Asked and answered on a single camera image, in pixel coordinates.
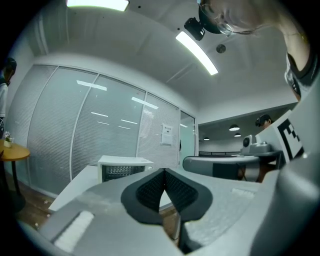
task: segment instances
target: white ceiling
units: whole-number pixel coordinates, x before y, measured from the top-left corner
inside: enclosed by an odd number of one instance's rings
[[[256,127],[257,118],[263,114],[268,114],[273,121],[276,121],[288,110],[292,110],[296,104],[289,104],[285,107],[277,109],[266,109],[263,112],[253,113],[242,117],[231,118],[228,120],[218,121],[211,124],[199,125],[199,134],[204,137],[209,137],[211,141],[234,139],[236,133],[240,133],[242,138],[248,135],[257,135],[262,131],[261,127]],[[229,131],[231,125],[238,125],[240,130]]]
[[[195,101],[199,109],[213,97],[230,100],[263,90],[257,83],[260,76],[265,79],[265,74],[282,73],[286,67],[286,47],[282,35],[274,29],[229,38],[207,32],[197,43],[218,69],[219,73],[211,76],[175,38],[185,31],[188,18],[199,19],[196,0],[131,0],[125,12],[68,9],[59,0],[45,8],[42,17],[49,53],[63,49],[108,58],[169,85],[186,99]],[[44,50],[41,52],[35,37],[31,26],[29,43],[38,56]],[[223,54],[216,52],[221,43],[226,46]],[[282,75],[279,80],[284,84]],[[270,86],[276,90],[279,84],[272,82]]]

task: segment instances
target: wooden floor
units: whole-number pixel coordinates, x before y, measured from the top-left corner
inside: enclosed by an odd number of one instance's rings
[[[6,180],[10,190],[15,190],[13,177],[8,173],[6,173]],[[19,188],[25,198],[26,204],[25,207],[16,214],[16,218],[37,230],[50,217],[48,208],[55,199],[31,189],[22,182],[19,182]],[[172,238],[177,218],[176,209],[172,206],[161,211],[159,214],[163,218],[164,231]]]

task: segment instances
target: round wooden table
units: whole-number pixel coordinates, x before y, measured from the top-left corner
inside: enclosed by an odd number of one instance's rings
[[[2,180],[3,180],[4,186],[6,187],[6,189],[9,191],[9,194],[11,195],[14,211],[19,212],[23,209],[23,207],[25,207],[26,200],[21,194],[19,189],[17,171],[16,171],[16,161],[28,158],[30,156],[30,151],[29,149],[23,146],[20,146],[16,143],[12,143],[12,147],[10,148],[5,147],[4,140],[0,139],[0,153],[2,152],[3,152],[1,157],[1,164],[3,167],[3,171],[1,174]],[[9,190],[8,183],[6,180],[5,168],[4,168],[3,162],[9,162],[9,161],[11,162],[11,166],[12,166],[12,175],[13,175],[15,191]]]

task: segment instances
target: person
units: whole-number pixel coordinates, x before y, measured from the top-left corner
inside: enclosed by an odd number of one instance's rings
[[[298,101],[303,99],[319,70],[318,55],[306,33],[277,0],[197,0],[203,27],[215,34],[250,35],[261,27],[279,29],[287,47],[285,80]]]
[[[271,124],[273,124],[273,120],[271,119],[270,115],[263,114],[255,121],[255,126],[262,127],[262,129],[266,129]]]
[[[17,62],[13,58],[8,57],[5,60],[3,69],[0,73],[0,138],[2,138],[4,133],[8,86],[10,85],[10,79],[15,74],[16,69]]]

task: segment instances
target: ceiling light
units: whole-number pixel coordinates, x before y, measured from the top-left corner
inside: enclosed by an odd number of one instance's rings
[[[139,98],[136,98],[136,97],[132,97],[131,100],[135,101],[135,102],[139,102],[141,104],[145,104],[146,106],[150,107],[150,108],[153,108],[155,110],[157,110],[159,107],[158,106],[155,106],[155,105],[152,105],[142,99],[139,99]]]
[[[127,122],[127,123],[131,123],[131,124],[135,124],[135,125],[137,125],[137,123],[136,123],[136,122],[130,122],[130,121],[123,120],[123,119],[121,119],[121,121],[124,121],[124,122]]]
[[[102,117],[108,117],[107,115],[105,114],[99,114],[99,113],[96,113],[96,112],[91,112],[91,114],[94,114],[94,115],[98,115],[98,116],[102,116]]]
[[[229,131],[232,131],[232,132],[233,131],[238,131],[238,130],[240,130],[240,128],[236,124],[231,125],[230,128],[229,128]]]
[[[200,48],[199,45],[193,39],[188,36],[185,32],[180,32],[176,36],[176,39],[182,43],[185,47],[188,48],[190,52],[193,53],[194,56],[204,65],[204,67],[209,71],[210,75],[214,75],[218,73],[215,65],[209,59],[209,57],[205,54],[205,52]]]
[[[123,127],[123,126],[118,126],[118,127],[131,130],[131,128],[127,128],[127,127]]]
[[[92,6],[104,7],[118,11],[125,11],[129,4],[128,0],[68,0],[68,7]]]
[[[99,124],[104,124],[104,125],[109,125],[109,124],[106,123],[106,122],[98,122],[98,121],[97,121],[97,123],[99,123]]]
[[[107,90],[107,87],[100,86],[100,85],[97,85],[97,84],[94,84],[94,83],[78,81],[78,80],[76,82],[77,82],[78,85],[93,87],[93,88],[97,88],[97,89],[100,89],[100,90],[103,90],[103,91]]]

